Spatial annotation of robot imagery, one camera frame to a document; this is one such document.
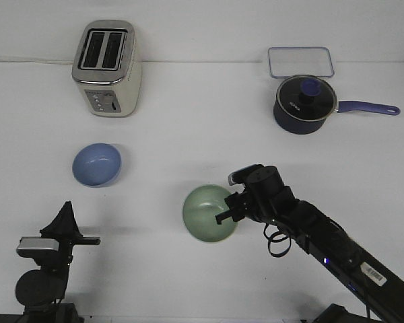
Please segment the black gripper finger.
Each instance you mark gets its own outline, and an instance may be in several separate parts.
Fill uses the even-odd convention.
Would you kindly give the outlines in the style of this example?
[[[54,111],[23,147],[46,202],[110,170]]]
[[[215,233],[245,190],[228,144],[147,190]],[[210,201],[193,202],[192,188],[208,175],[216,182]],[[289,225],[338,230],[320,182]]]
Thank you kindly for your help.
[[[43,236],[78,236],[79,228],[71,201],[66,201],[52,222],[42,229]]]
[[[246,209],[228,209],[215,216],[217,224],[222,224],[226,219],[231,218],[233,222],[237,223],[246,217]]]

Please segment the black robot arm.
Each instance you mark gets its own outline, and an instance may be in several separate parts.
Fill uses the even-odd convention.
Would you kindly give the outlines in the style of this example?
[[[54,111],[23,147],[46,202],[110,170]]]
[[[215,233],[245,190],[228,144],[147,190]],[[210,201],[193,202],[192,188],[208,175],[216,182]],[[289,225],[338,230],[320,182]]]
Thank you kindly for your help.
[[[38,269],[24,273],[15,297],[24,306],[24,322],[84,322],[74,303],[64,303],[74,246],[97,246],[99,237],[85,237],[75,220],[70,201],[64,203],[39,236],[20,238],[16,253],[31,258]]]
[[[353,241],[330,217],[297,199],[275,166],[254,164],[228,176],[242,192],[226,197],[228,210],[218,224],[249,218],[277,230],[265,233],[267,244],[295,242],[333,274],[380,322],[404,322],[404,281]]]

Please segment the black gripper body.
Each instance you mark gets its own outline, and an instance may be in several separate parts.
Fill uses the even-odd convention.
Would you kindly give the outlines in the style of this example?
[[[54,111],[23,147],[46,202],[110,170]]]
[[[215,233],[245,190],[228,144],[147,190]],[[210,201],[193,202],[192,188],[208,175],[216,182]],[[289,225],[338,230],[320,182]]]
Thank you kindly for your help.
[[[44,239],[54,239],[58,242],[57,251],[44,251],[36,264],[49,269],[63,269],[68,267],[73,261],[74,246],[96,246],[100,244],[99,237],[84,237],[81,233],[54,234],[40,230],[40,237]]]
[[[244,190],[226,197],[225,202],[228,209],[246,209],[246,217],[253,221],[273,223],[295,206],[295,197],[275,166],[255,170],[241,185]]]

